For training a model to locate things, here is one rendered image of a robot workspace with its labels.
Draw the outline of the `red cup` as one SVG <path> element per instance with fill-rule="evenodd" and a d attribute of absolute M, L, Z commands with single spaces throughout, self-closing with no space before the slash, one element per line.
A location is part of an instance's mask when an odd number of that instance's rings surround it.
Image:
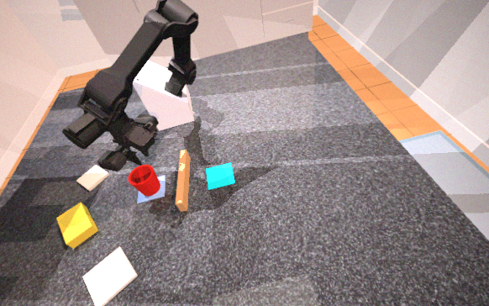
<path fill-rule="evenodd" d="M 129 174 L 129 183 L 145 196 L 154 195 L 160 190 L 160 180 L 150 165 L 134 168 Z"/>

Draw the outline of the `beige flat block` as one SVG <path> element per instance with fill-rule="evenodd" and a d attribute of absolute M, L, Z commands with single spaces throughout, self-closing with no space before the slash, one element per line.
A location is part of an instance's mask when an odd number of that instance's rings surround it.
<path fill-rule="evenodd" d="M 104 171 L 101 167 L 95 165 L 84 175 L 77 179 L 77 181 L 91 191 L 101 181 L 103 181 L 108 175 L 108 172 Z"/>

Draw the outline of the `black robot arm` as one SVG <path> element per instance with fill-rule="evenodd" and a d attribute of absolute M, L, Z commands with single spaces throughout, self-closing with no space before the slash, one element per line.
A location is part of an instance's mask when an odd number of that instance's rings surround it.
<path fill-rule="evenodd" d="M 84 114 L 62 133 L 72 143 L 86 149 L 103 135 L 107 128 L 121 125 L 133 92 L 133 80 L 162 40 L 172 38 L 175 55 L 169 62 L 171 78 L 165 91 L 181 98 L 182 90 L 196 79 L 197 67 L 191 59 L 191 34 L 199 24 L 198 14 L 181 0 L 158 0 L 144 18 L 143 24 L 115 63 L 91 78 L 80 97 L 78 106 Z M 89 101 L 92 99 L 95 104 Z M 155 143 L 157 128 L 149 122 L 140 127 L 132 121 L 131 130 L 121 134 L 125 147 L 147 152 Z"/>

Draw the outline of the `light wooden plank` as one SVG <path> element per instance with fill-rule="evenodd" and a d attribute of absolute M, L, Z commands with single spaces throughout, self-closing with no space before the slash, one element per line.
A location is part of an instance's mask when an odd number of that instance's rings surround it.
<path fill-rule="evenodd" d="M 190 161 L 187 150 L 181 150 L 176 190 L 176 206 L 181 212 L 188 208 Z"/>

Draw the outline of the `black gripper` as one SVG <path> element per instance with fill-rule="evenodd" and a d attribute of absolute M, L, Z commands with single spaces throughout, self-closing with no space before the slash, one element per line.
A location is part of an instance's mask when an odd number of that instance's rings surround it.
<path fill-rule="evenodd" d="M 119 126 L 114 128 L 107 128 L 113 139 L 114 143 L 118 143 L 115 151 L 106 150 L 104 154 L 98 159 L 98 165 L 101 168 L 108 169 L 111 171 L 120 171 L 122 167 L 126 164 L 126 161 L 132 161 L 133 163 L 142 166 L 142 162 L 139 161 L 136 152 L 131 151 L 130 148 L 125 147 L 121 141 L 120 133 L 123 134 L 125 131 L 128 133 L 131 130 L 131 123 L 134 121 L 139 127 L 141 125 L 146 126 L 149 122 L 154 124 L 156 127 L 159 122 L 155 116 L 139 114 L 135 120 L 126 118 L 126 120 Z"/>

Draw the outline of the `yellow rectangular block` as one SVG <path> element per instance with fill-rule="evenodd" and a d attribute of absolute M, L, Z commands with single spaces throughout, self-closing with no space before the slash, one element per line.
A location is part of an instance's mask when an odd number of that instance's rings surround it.
<path fill-rule="evenodd" d="M 66 244 L 73 249 L 98 231 L 87 207 L 82 203 L 69 209 L 57 219 Z"/>

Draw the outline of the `white flat pad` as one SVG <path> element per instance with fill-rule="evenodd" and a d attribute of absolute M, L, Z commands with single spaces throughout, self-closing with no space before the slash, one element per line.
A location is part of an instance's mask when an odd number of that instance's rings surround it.
<path fill-rule="evenodd" d="M 119 247 L 83 276 L 95 306 L 104 306 L 138 276 Z"/>

